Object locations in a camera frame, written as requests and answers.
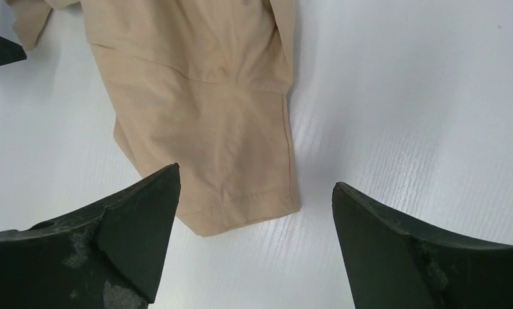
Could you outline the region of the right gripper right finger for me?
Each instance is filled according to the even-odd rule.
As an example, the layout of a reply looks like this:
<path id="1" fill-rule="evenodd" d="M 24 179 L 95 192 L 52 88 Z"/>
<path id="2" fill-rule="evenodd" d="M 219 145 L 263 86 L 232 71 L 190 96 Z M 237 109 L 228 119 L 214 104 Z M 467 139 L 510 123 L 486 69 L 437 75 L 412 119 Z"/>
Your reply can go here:
<path id="1" fill-rule="evenodd" d="M 343 182 L 332 213 L 356 308 L 513 308 L 513 245 L 431 225 Z"/>

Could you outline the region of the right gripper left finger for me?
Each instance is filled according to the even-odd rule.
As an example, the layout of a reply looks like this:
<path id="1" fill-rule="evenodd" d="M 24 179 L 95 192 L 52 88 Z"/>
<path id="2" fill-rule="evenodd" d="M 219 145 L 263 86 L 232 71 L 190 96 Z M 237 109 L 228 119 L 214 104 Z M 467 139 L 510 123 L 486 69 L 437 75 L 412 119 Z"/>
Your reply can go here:
<path id="1" fill-rule="evenodd" d="M 0 308 L 147 308 L 181 191 L 178 164 L 28 230 L 0 232 Z"/>

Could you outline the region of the beige t shirt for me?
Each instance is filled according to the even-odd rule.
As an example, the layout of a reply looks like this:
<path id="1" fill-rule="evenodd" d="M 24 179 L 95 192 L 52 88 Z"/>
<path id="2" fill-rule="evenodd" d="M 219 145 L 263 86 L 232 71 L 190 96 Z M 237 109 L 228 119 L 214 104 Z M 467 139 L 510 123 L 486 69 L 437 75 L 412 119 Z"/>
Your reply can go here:
<path id="1" fill-rule="evenodd" d="M 287 98 L 293 1 L 81 7 L 115 140 L 143 177 L 179 164 L 182 223 L 207 237 L 300 210 Z"/>

